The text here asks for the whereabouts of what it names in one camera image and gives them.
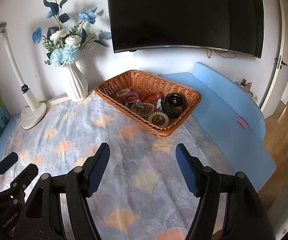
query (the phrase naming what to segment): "blue flower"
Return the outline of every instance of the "blue flower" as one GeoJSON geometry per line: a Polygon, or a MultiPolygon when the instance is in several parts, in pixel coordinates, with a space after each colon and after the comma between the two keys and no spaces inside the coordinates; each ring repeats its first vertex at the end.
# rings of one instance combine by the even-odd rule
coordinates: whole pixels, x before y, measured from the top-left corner
{"type": "Polygon", "coordinates": [[[50,55],[50,63],[55,67],[59,67],[63,63],[62,50],[63,49],[55,49],[50,55]]]}
{"type": "Polygon", "coordinates": [[[96,10],[97,10],[97,7],[94,8],[93,10],[91,10],[89,13],[80,12],[78,15],[82,20],[87,21],[91,24],[95,24],[95,18],[96,18],[95,12],[96,12],[96,10]]]}
{"type": "Polygon", "coordinates": [[[42,40],[42,28],[38,27],[34,32],[33,32],[33,36],[32,36],[33,42],[35,44],[40,43],[40,41],[42,40]]]}
{"type": "Polygon", "coordinates": [[[101,32],[98,37],[100,39],[109,39],[111,38],[111,33],[110,32],[101,32]]]}
{"type": "Polygon", "coordinates": [[[63,63],[72,64],[78,60],[78,48],[73,46],[66,46],[61,51],[63,63]]]}
{"type": "Polygon", "coordinates": [[[49,19],[49,18],[52,18],[53,16],[54,16],[54,14],[53,14],[52,10],[50,10],[48,12],[48,14],[46,15],[46,18],[49,19]]]}

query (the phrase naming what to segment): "brown woven basket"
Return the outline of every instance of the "brown woven basket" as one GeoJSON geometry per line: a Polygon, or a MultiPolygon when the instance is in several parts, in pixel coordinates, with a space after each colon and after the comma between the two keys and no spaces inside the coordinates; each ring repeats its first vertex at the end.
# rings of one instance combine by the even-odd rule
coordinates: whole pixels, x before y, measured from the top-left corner
{"type": "MultiPolygon", "coordinates": [[[[104,81],[95,88],[95,92],[111,106],[114,106],[159,138],[171,135],[193,112],[202,99],[197,90],[140,70],[129,70],[104,81]],[[164,98],[170,93],[180,93],[185,97],[186,109],[177,119],[170,118],[169,125],[162,128],[148,122],[148,116],[143,116],[143,114],[140,116],[121,103],[121,98],[116,97],[116,93],[124,88],[129,88],[132,92],[139,93],[142,96],[150,92],[158,92],[164,98]]],[[[156,106],[157,100],[153,101],[152,104],[156,106]]]]}

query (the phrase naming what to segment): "cable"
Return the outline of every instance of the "cable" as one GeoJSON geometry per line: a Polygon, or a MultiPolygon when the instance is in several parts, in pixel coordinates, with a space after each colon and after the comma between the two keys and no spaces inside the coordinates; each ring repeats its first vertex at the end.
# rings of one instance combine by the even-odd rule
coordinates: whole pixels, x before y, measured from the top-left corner
{"type": "Polygon", "coordinates": [[[205,49],[205,50],[206,50],[206,55],[207,55],[207,57],[208,57],[208,58],[211,58],[211,56],[212,56],[212,50],[210,49],[211,54],[209,54],[209,55],[208,55],[208,51],[207,51],[207,49],[205,49]]]}
{"type": "Polygon", "coordinates": [[[224,56],[222,56],[221,55],[221,53],[226,53],[226,52],[229,52],[229,51],[225,51],[225,52],[217,52],[216,50],[214,50],[215,51],[215,53],[217,54],[217,55],[220,55],[221,57],[223,57],[223,58],[236,58],[236,53],[234,52],[234,54],[235,54],[235,56],[234,57],[230,57],[230,56],[227,56],[227,57],[224,57],[224,56]]]}

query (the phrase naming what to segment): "door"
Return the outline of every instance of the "door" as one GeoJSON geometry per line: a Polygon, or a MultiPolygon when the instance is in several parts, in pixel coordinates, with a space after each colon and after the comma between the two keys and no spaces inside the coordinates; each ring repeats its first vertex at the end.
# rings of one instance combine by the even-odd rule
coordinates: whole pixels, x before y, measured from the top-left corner
{"type": "Polygon", "coordinates": [[[264,118],[271,116],[276,110],[288,82],[288,0],[280,0],[282,16],[282,37],[279,57],[272,84],[261,107],[264,118]]]}

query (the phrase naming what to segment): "screw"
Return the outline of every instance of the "screw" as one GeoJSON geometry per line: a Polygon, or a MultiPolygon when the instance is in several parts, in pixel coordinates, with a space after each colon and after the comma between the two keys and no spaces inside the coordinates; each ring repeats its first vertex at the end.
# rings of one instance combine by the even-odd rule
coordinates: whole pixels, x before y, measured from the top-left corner
{"type": "Polygon", "coordinates": [[[245,174],[243,172],[238,172],[237,173],[237,176],[240,178],[240,179],[244,179],[245,178],[245,174]]]}
{"type": "Polygon", "coordinates": [[[203,168],[203,170],[204,170],[205,172],[211,172],[211,171],[212,171],[212,168],[209,167],[209,166],[205,166],[205,167],[203,168]]]}
{"type": "Polygon", "coordinates": [[[42,175],[42,180],[48,179],[48,177],[49,177],[49,174],[48,174],[48,173],[44,173],[44,174],[42,175]]]}
{"type": "Polygon", "coordinates": [[[74,168],[74,172],[75,172],[75,173],[79,173],[79,172],[81,172],[82,170],[83,170],[83,168],[82,168],[81,166],[77,166],[77,167],[74,168]]]}

